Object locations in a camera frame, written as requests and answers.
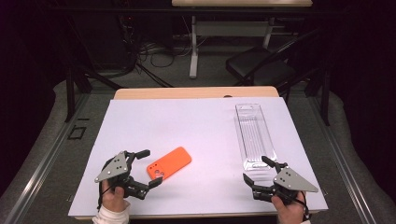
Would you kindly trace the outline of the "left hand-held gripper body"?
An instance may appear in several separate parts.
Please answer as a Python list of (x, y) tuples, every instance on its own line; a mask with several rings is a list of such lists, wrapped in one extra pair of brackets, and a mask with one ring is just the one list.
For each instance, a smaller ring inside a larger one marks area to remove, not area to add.
[(100, 183), (107, 180), (111, 189), (115, 189), (115, 187), (124, 189), (124, 198), (135, 197), (144, 200), (149, 192), (149, 186), (135, 181), (131, 176), (132, 163), (136, 159), (135, 153), (122, 151), (109, 159), (94, 182)]

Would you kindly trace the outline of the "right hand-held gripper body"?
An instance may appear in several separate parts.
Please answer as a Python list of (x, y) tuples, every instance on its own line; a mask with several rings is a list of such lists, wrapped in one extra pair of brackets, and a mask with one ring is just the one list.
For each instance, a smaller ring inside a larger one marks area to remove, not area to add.
[(254, 200), (271, 202), (271, 198), (278, 196), (283, 204), (289, 205), (293, 202), (305, 205), (305, 202), (298, 200), (299, 192), (318, 192), (318, 188), (311, 184), (304, 177), (291, 169), (286, 163), (276, 162), (276, 176), (273, 178), (271, 187), (259, 186), (252, 190)]

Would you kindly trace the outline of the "orange phone case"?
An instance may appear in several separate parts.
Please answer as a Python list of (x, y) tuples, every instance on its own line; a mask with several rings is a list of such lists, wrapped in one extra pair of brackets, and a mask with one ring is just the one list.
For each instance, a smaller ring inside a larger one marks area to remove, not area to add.
[(184, 147), (177, 147), (147, 167), (151, 179), (166, 179), (191, 163), (191, 155)]

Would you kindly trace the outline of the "person's right hand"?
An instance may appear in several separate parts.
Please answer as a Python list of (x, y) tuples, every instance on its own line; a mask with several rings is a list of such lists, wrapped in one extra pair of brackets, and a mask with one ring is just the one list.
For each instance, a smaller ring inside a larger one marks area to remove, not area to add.
[(305, 208), (302, 204), (293, 202), (285, 205), (276, 195), (271, 198), (271, 201), (277, 211), (279, 224), (305, 224)]

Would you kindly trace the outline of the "person's left hand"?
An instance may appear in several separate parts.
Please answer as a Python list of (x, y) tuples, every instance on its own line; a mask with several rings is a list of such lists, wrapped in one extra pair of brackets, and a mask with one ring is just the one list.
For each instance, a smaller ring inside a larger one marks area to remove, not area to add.
[(126, 210), (129, 203), (123, 198), (124, 189), (122, 187), (115, 187), (111, 189), (107, 180), (102, 182), (102, 206), (107, 210), (115, 213), (120, 213)]

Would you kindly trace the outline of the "clear plastic packaging tray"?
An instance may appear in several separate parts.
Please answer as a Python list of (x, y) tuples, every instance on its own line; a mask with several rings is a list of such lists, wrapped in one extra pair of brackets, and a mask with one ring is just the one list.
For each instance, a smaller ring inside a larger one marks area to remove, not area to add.
[(254, 181), (266, 181), (276, 172), (262, 160), (266, 156), (276, 161), (276, 152), (266, 119), (259, 104), (239, 104), (235, 107), (234, 124), (244, 173)]

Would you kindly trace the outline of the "white board sheet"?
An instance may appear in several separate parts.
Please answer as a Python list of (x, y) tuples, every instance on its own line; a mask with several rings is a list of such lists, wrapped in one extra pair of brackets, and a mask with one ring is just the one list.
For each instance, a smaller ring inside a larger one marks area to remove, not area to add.
[(122, 152), (149, 150), (135, 161), (132, 176), (149, 182), (147, 167), (176, 147), (191, 163), (152, 189), (143, 200), (131, 198), (134, 218), (218, 217), (271, 214), (275, 208), (256, 201), (244, 182), (244, 168), (234, 124), (240, 98), (113, 100), (95, 140), (69, 214), (97, 212), (94, 179), (105, 162)]

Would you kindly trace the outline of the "wooden table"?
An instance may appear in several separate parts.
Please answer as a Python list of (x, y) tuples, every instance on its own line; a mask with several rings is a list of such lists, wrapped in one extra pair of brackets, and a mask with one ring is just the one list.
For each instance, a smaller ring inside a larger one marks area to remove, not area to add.
[[(277, 160), (288, 163), (298, 174), (310, 183), (316, 184), (318, 181), (296, 132), (290, 112), (284, 100), (278, 97), (276, 90), (272, 87), (124, 89), (117, 91), (113, 100), (182, 100), (232, 97), (242, 99), (242, 104), (259, 104), (261, 106), (269, 134), (272, 137)], [(205, 217), (160, 218), (186, 218), (191, 220)]]

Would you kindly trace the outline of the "black metal stand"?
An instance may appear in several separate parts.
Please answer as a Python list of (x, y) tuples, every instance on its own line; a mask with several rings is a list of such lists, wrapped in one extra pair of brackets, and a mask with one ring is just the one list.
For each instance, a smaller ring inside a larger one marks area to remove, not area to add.
[(65, 70), (67, 99), (66, 122), (69, 122), (76, 113), (75, 87), (78, 87), (82, 93), (90, 93), (92, 91), (92, 85), (89, 82), (88, 77), (92, 77), (93, 79), (100, 81), (113, 90), (117, 91), (121, 89), (121, 85), (102, 75), (99, 75), (93, 69), (89, 68), (83, 63), (80, 63), (79, 61), (71, 62), (66, 66)]

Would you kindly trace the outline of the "black folding chair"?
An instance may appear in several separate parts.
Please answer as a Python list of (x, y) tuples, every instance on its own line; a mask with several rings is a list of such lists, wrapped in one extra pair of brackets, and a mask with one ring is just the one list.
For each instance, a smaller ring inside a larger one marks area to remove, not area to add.
[(320, 28), (315, 29), (273, 51), (254, 47), (238, 53), (226, 61), (226, 70), (237, 79), (235, 86), (272, 86), (278, 92), (290, 94), (293, 85), (318, 71), (317, 68), (304, 71), (296, 60), (303, 58), (302, 51), (317, 42), (321, 33)]

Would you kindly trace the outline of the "white-legged background desk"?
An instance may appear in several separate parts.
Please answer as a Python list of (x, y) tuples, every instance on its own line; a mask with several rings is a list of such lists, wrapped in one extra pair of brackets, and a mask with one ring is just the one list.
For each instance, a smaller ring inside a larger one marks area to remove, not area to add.
[[(172, 0), (172, 6), (179, 9), (286, 9), (287, 7), (306, 8), (313, 5), (312, 0)], [(191, 17), (191, 67), (190, 78), (197, 78), (198, 44), (197, 36), (262, 36), (263, 44), (268, 46), (273, 29), (269, 18), (259, 21), (242, 21), (237, 19), (214, 19), (202, 21)]]

